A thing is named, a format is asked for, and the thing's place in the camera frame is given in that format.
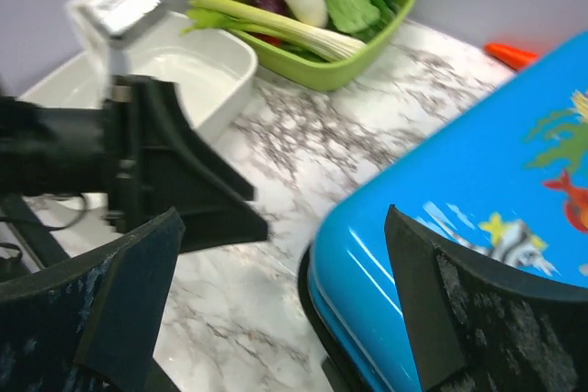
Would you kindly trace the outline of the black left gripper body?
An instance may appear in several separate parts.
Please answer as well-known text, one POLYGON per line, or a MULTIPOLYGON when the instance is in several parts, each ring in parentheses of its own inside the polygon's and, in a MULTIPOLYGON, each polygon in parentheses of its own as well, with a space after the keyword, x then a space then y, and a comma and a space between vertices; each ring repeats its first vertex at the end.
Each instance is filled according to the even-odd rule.
POLYGON ((116 75, 99 108, 46 107, 1 98, 1 192, 103 193, 107 222, 138 225, 137 76, 116 75))

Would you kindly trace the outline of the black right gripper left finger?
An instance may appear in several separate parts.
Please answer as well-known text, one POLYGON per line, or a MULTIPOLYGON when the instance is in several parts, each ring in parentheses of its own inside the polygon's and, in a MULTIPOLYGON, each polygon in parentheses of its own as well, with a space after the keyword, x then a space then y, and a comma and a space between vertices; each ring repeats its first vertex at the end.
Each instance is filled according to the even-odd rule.
POLYGON ((175 391, 153 352, 184 230, 171 208, 2 283, 2 390, 175 391))

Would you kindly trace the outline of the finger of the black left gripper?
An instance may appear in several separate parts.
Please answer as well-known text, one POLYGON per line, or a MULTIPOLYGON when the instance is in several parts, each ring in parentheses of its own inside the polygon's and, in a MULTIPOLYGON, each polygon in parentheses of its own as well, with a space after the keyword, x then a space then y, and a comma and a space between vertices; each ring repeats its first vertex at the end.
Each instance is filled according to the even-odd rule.
POLYGON ((189 126, 175 85, 119 78, 119 209, 157 216, 253 216, 254 187, 189 126))
POLYGON ((181 253, 266 241, 268 223, 249 205, 252 199, 222 189, 143 189, 133 196, 142 221, 175 208, 185 226, 181 253))

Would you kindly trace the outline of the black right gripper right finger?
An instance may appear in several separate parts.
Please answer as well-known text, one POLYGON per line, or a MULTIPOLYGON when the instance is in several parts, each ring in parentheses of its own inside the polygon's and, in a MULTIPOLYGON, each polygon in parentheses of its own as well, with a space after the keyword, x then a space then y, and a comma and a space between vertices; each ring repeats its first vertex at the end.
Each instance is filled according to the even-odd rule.
POLYGON ((385 236, 422 390, 586 390, 586 288, 499 263, 395 206, 385 236))

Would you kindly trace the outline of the blue fish print suitcase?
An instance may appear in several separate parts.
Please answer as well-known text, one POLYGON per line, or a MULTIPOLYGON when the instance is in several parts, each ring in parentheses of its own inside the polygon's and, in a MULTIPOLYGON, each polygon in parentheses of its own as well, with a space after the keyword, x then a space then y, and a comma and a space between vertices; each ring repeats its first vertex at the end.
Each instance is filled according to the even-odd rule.
POLYGON ((300 302, 336 391, 424 391, 385 236, 389 208, 525 273, 587 290, 587 37, 562 44, 325 218, 300 302))

